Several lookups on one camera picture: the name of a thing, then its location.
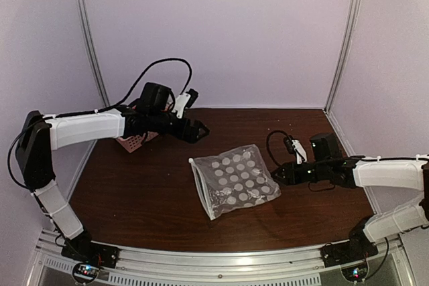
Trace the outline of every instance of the white dot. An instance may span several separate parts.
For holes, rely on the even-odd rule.
[[[235,202],[237,202],[237,199],[235,199],[234,197],[228,197],[227,202],[229,204],[234,204]]]
[[[236,184],[234,186],[234,189],[236,189],[237,191],[241,191],[243,189],[243,185],[242,184]]]
[[[245,201],[245,200],[248,199],[247,194],[245,194],[245,193],[240,194],[239,198],[240,198],[241,201]]]
[[[252,180],[247,180],[246,181],[246,187],[252,188],[254,185],[255,185],[255,182],[253,182]]]
[[[228,188],[228,187],[222,189],[222,192],[226,195],[231,194],[232,191],[233,190],[231,188]]]

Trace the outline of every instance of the black cable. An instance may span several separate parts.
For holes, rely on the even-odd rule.
[[[172,97],[172,102],[167,109],[168,112],[171,112],[176,106],[176,98],[174,97],[174,93],[172,90],[170,91],[170,96]]]
[[[401,160],[403,160],[403,161],[416,161],[417,160],[417,161],[428,161],[429,162],[429,159],[426,157],[419,157],[419,158],[417,158],[417,157],[382,157],[380,159],[377,159],[377,158],[375,158],[375,159],[362,159],[359,156],[351,156],[351,157],[349,157],[349,159],[353,159],[353,160],[358,159],[359,161],[364,161],[364,162],[401,161]]]
[[[313,184],[313,182],[308,182],[308,189],[309,189],[311,192],[330,191],[330,190],[334,190],[334,189],[335,189],[335,187],[336,187],[336,185],[331,184],[332,186],[331,186],[331,187],[329,187],[329,188],[323,188],[323,189],[319,189],[319,190],[314,190],[314,189],[312,189],[312,188],[311,188],[311,184]]]
[[[64,248],[64,245],[63,245],[63,244],[58,244],[58,243],[57,243],[57,242],[58,242],[58,239],[59,239],[60,237],[62,237],[62,235],[61,235],[61,234],[59,234],[59,235],[55,238],[55,244],[56,244],[58,247]]]
[[[115,109],[119,105],[123,104],[129,98],[131,93],[134,91],[134,88],[137,86],[137,84],[139,84],[141,78],[146,74],[146,72],[151,67],[155,66],[156,64],[160,64],[160,63],[164,63],[164,62],[182,62],[182,63],[185,63],[185,65],[188,67],[188,70],[189,70],[188,79],[186,80],[186,83],[183,86],[182,91],[180,92],[180,94],[183,94],[184,91],[186,90],[186,87],[188,87],[188,85],[189,85],[190,79],[192,78],[192,67],[183,58],[163,58],[161,60],[156,60],[155,62],[152,62],[148,67],[146,67],[145,70],[139,75],[137,80],[135,80],[133,85],[131,85],[130,89],[128,90],[128,93],[119,102],[115,103],[114,105],[99,109],[97,112],[98,113],[106,112],[106,111],[109,111],[111,109]],[[78,115],[89,115],[89,114],[95,114],[95,111],[91,110],[91,111],[82,111],[82,112],[63,113],[63,114],[56,115],[56,117],[76,117]]]
[[[13,147],[15,146],[15,144],[19,141],[19,139],[21,139],[22,136],[24,136],[27,131],[29,131],[30,129],[32,129],[36,124],[51,119],[51,117],[46,117],[43,119],[40,119],[32,124],[30,124],[28,127],[26,127],[24,130],[21,131],[20,134],[17,135],[17,137],[13,140],[12,144],[9,147],[9,150],[7,151],[7,170],[9,172],[9,175],[11,177],[11,179],[13,180],[13,182],[15,182],[19,187],[23,188],[23,189],[27,189],[30,190],[25,184],[20,183],[15,176],[13,175],[12,172],[12,166],[11,166],[11,156],[12,156],[12,151],[13,151]]]
[[[269,155],[269,157],[271,158],[271,160],[273,160],[273,162],[278,166],[278,167],[281,167],[282,165],[275,159],[275,157],[274,157],[274,155],[273,155],[273,153],[271,152],[271,147],[269,146],[269,140],[271,139],[271,137],[274,135],[274,134],[276,134],[276,133],[280,133],[280,134],[282,134],[282,135],[284,135],[285,137],[287,137],[288,139],[290,139],[290,136],[285,132],[285,131],[282,131],[282,130],[274,130],[274,131],[271,131],[268,135],[267,135],[267,139],[265,140],[265,146],[266,146],[266,148],[267,148],[267,152],[268,152],[268,155]]]
[[[383,266],[384,262],[386,262],[387,256],[388,256],[388,254],[389,254],[389,241],[388,241],[388,239],[387,239],[386,237],[384,237],[384,240],[386,240],[386,246],[387,246],[387,248],[386,248],[386,254],[384,255],[383,260],[381,261],[381,263],[380,263],[380,265],[377,267],[377,269],[374,271],[374,273],[372,273],[370,276],[366,277],[366,278],[365,278],[365,281],[367,281],[367,280],[368,280],[368,279],[370,279],[370,278],[373,278],[373,277],[374,277],[374,275],[375,275],[376,273],[378,273],[378,272],[379,272],[379,270],[382,268],[382,266]]]

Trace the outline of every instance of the black mount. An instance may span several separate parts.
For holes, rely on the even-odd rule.
[[[365,223],[370,217],[362,219],[349,233],[349,241],[326,244],[320,250],[325,267],[344,265],[354,261],[364,261],[378,254],[377,247],[369,242],[363,233]]]
[[[198,97],[197,91],[190,89],[186,94],[190,100],[186,108],[192,106]],[[117,107],[125,117],[125,131],[122,138],[133,135],[143,135],[146,132],[156,132],[161,135],[169,134],[175,138],[195,143],[210,134],[210,130],[198,120],[190,120],[186,117],[179,119],[176,113],[166,110],[168,97],[172,95],[170,88],[146,83],[140,98],[134,100],[129,106]]]
[[[90,233],[85,230],[76,238],[65,240],[61,255],[75,261],[89,263],[94,267],[115,268],[119,249],[114,246],[91,242],[91,239]]]
[[[40,189],[51,180],[55,180],[52,168],[51,126],[43,121],[42,117],[39,111],[28,113],[22,129],[26,132],[17,142],[15,150],[15,157],[25,185],[31,191]]]

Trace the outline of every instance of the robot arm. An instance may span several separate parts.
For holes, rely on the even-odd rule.
[[[126,139],[148,131],[170,134],[189,143],[207,136],[209,130],[200,121],[183,117],[184,110],[193,104],[198,93],[190,90],[181,94],[171,109],[171,105],[166,108],[170,93],[165,86],[147,83],[141,97],[130,106],[120,105],[102,113],[75,113],[69,117],[41,115],[38,111],[28,114],[15,156],[25,186],[66,241],[63,256],[90,263],[94,260],[94,266],[114,267],[118,249],[91,242],[89,232],[58,189],[51,151],[95,139]]]
[[[429,225],[429,166],[427,161],[419,160],[359,161],[353,170],[358,187],[388,186],[418,190],[419,196],[393,210],[372,216],[363,229],[370,242],[386,236],[406,232],[419,226]]]
[[[374,242],[429,225],[429,156],[398,158],[342,157],[332,134],[310,139],[315,162],[287,162],[271,173],[286,185],[327,180],[344,188],[388,186],[418,190],[419,196],[393,210],[364,218],[349,234],[350,240],[322,248],[326,267],[376,255]]]

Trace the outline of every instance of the aluminum frame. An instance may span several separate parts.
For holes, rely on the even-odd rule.
[[[75,263],[71,259],[61,257],[61,247],[55,244],[57,236],[55,232],[42,231],[27,274],[27,286],[38,285],[43,268],[49,267],[47,265],[49,258],[63,263],[56,267],[58,270],[63,268],[63,271]],[[398,236],[390,238],[389,243],[389,252],[395,260],[401,285],[415,286],[414,276],[400,238]],[[120,253],[117,267],[103,269],[101,281],[109,283],[112,275],[128,279],[177,282],[181,285],[201,283],[216,283],[220,286],[233,283],[243,285],[251,284],[250,282],[255,284],[255,281],[273,283],[284,279],[316,276],[325,271],[338,269],[338,266],[324,267],[320,257],[322,246],[323,244],[245,253],[186,253],[118,246]],[[379,254],[376,257],[383,257],[385,243],[381,241],[377,247]]]
[[[81,24],[82,32],[84,36],[86,53],[88,54],[91,70],[93,71],[95,84],[97,86],[97,90],[100,94],[100,97],[101,97],[101,100],[103,101],[104,106],[110,106],[110,101],[109,101],[109,97],[107,96],[106,86],[100,71],[99,60],[95,52],[94,41],[90,30],[89,18],[88,18],[88,12],[86,11],[85,0],[77,0],[77,4],[78,4],[80,24]]]
[[[361,0],[350,0],[349,16],[347,17],[347,24],[346,24],[346,30],[344,32],[343,44],[341,46],[340,56],[336,65],[334,79],[332,81],[332,86],[329,91],[328,100],[326,101],[326,105],[324,107],[324,111],[326,113],[330,112],[336,93],[338,92],[338,89],[339,89],[340,81],[343,76],[343,72],[347,63],[347,57],[350,52],[353,32],[356,27],[360,6],[361,6]]]

